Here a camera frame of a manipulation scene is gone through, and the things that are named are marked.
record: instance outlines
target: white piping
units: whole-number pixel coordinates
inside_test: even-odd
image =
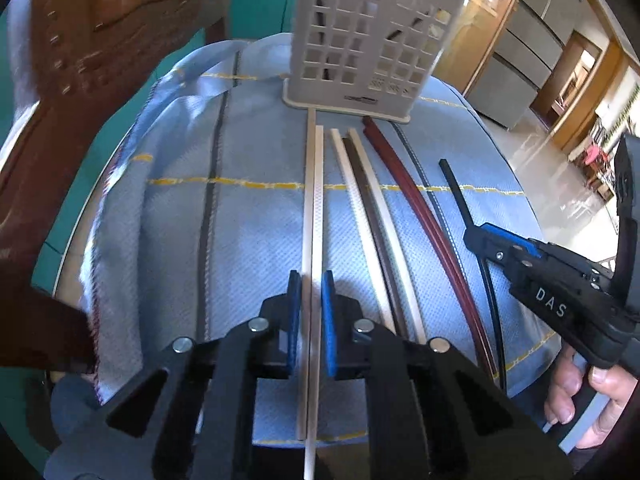
[[[389,212],[385,197],[380,189],[380,183],[376,177],[376,173],[373,171],[367,152],[362,145],[362,140],[354,128],[349,128],[349,136],[351,137],[353,145],[356,148],[356,152],[358,152],[358,156],[360,157],[364,173],[367,176],[367,181],[369,183],[369,189],[371,190],[378,213],[380,214],[380,220],[382,221],[382,227],[386,233],[386,239],[389,241],[391,253],[396,261],[396,267],[398,268],[402,288],[404,288],[406,302],[409,306],[409,311],[411,312],[411,317],[414,322],[416,339],[418,343],[426,344],[427,335],[424,329],[424,323],[422,322],[422,317],[420,316],[420,307],[418,306],[418,299],[415,295],[414,284],[411,281],[409,267],[406,264],[406,259],[402,252],[398,232],[396,232],[396,227],[394,226],[394,222],[391,218],[391,213]]]
[[[353,214],[356,217],[356,225],[358,227],[358,233],[360,234],[362,250],[364,252],[365,260],[367,261],[369,277],[371,278],[373,292],[376,295],[376,300],[378,301],[378,308],[384,325],[391,330],[391,332],[396,333],[393,317],[391,315],[391,305],[389,305],[389,298],[386,294],[385,279],[382,275],[382,268],[380,267],[380,261],[378,260],[378,252],[376,251],[376,245],[371,234],[371,227],[369,226],[367,215],[364,211],[362,197],[358,190],[356,178],[353,175],[353,169],[349,163],[347,151],[344,149],[340,132],[337,129],[332,128],[331,135],[334,139],[335,152],[337,154],[338,162],[340,163],[342,177],[347,186],[347,192],[349,193],[351,208],[353,209]]]

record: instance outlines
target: label on basket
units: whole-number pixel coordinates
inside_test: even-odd
[[[344,96],[345,99],[347,99],[347,101],[357,101],[359,103],[364,103],[367,105],[377,105],[378,104],[378,100],[377,99],[372,99],[371,97],[356,97],[353,95],[345,95]]]

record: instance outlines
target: white plastic basket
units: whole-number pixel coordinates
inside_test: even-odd
[[[298,0],[284,101],[406,123],[465,0]]]

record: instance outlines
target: finger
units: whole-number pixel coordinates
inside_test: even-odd
[[[594,390],[609,396],[610,401],[576,445],[580,448],[599,446],[604,442],[638,384],[635,377],[619,366],[611,370],[592,368],[589,382]]]
[[[575,349],[574,347],[572,347],[571,345],[565,343],[564,341],[562,342],[562,349],[560,350],[560,353],[558,354],[558,357],[560,359],[569,359],[569,361],[572,361],[574,359],[574,355],[575,355]]]
[[[551,425],[558,423],[558,418],[556,417],[556,414],[551,410],[551,406],[549,406],[549,403],[546,401],[545,401],[545,418],[546,418],[546,421]]]
[[[589,372],[589,383],[597,392],[626,404],[638,384],[638,379],[620,366],[614,366],[611,370],[593,367]]]
[[[573,356],[565,354],[556,363],[556,369],[552,376],[552,382],[573,397],[582,386],[582,372],[574,365]]]
[[[585,449],[588,447],[599,446],[604,442],[615,423],[620,418],[625,404],[610,400],[604,410],[590,428],[584,433],[575,447]]]
[[[574,418],[575,406],[571,396],[564,388],[552,383],[549,387],[549,394],[546,398],[551,412],[562,424],[566,424]]]

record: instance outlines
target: metal rivet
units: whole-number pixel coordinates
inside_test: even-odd
[[[448,352],[451,348],[451,343],[443,337],[434,337],[431,341],[429,341],[429,346],[434,352],[438,354],[444,354],[444,352]]]
[[[269,328],[269,321],[263,317],[254,317],[249,320],[249,330],[251,332],[262,332]]]
[[[193,341],[188,337],[179,337],[172,344],[172,348],[177,354],[184,354],[193,348]]]
[[[368,334],[375,328],[375,325],[373,324],[372,320],[363,318],[357,320],[353,324],[353,327],[354,329],[356,329],[356,332],[360,332],[361,334]]]

